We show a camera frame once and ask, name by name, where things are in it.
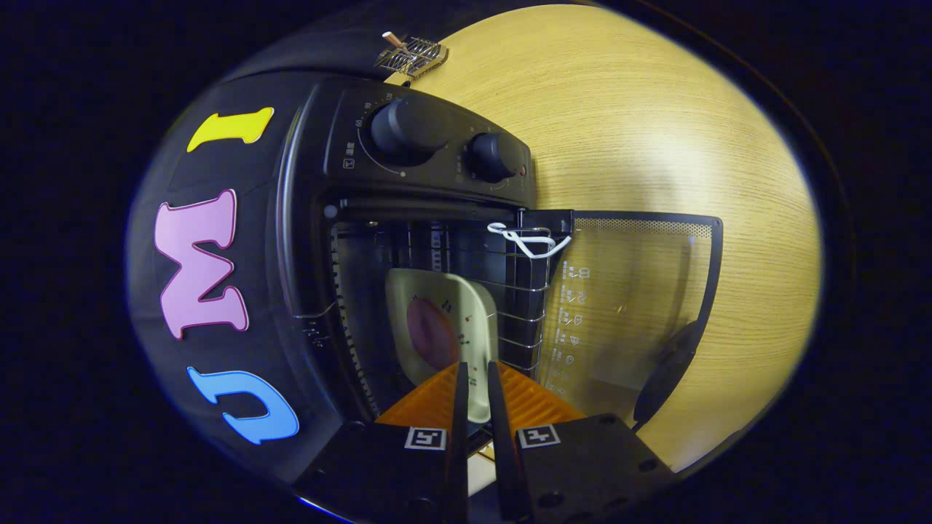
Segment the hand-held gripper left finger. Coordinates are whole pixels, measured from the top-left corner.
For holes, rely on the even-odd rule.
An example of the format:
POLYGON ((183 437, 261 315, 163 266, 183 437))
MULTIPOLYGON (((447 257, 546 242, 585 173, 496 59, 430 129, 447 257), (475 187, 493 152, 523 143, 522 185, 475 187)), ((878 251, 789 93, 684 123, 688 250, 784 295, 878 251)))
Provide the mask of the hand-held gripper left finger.
POLYGON ((293 484, 350 523, 468 520, 468 365, 433 375, 378 421, 344 424, 293 484))

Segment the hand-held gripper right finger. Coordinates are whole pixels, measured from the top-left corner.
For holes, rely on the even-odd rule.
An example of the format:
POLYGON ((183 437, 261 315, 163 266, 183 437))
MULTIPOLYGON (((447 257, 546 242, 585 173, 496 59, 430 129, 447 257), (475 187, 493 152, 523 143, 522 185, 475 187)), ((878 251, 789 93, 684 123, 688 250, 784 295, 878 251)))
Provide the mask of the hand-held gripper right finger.
POLYGON ((503 362, 487 395, 504 520, 610 523, 678 480, 619 416, 587 416, 503 362))

